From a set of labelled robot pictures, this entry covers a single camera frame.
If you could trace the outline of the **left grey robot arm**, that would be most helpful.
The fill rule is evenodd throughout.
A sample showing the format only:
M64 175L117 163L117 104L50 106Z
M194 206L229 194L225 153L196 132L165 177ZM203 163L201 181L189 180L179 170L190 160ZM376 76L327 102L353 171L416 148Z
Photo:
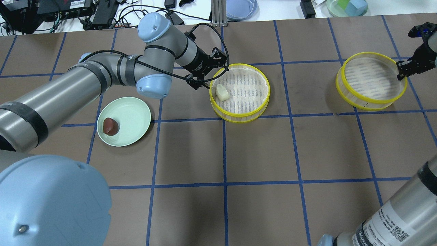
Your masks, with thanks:
M111 86L133 86L145 97L163 99L174 64L189 72L192 88L206 87L215 68L230 66L226 46L206 54L193 32L182 33L152 12L137 28L143 55L114 50L84 54L78 64L47 84L1 104L1 245L101 246L110 227L111 194L89 164L29 151Z

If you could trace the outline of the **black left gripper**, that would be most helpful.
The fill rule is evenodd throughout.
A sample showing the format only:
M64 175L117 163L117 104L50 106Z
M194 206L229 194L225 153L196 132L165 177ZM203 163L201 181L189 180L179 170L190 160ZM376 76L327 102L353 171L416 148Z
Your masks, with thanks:
M215 68L225 68L228 70L229 57L227 49L225 52L214 47L210 55L206 54L200 47L197 47L193 61L184 66L189 75L185 77L185 81L193 89L198 90L200 87L209 89L208 82L205 81L205 76Z

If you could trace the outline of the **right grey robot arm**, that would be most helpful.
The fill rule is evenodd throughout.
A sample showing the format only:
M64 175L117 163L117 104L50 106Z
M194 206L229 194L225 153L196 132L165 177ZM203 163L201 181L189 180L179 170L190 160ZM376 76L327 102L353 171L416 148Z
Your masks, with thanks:
M409 37L422 44L406 61L375 52L349 57L335 85L350 105L367 111L385 109L399 99L409 76L436 67L436 24L414 26ZM319 246L435 246L437 226L436 157L423 164L387 202L354 232L323 235Z

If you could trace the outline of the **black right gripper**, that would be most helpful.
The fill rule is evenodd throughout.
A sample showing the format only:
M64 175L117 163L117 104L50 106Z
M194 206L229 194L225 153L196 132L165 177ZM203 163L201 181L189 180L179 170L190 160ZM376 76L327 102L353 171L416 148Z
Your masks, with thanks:
M406 61L396 62L398 81L436 68L436 31L437 25L434 23L423 23L410 29L408 36L410 38L421 38L422 44Z

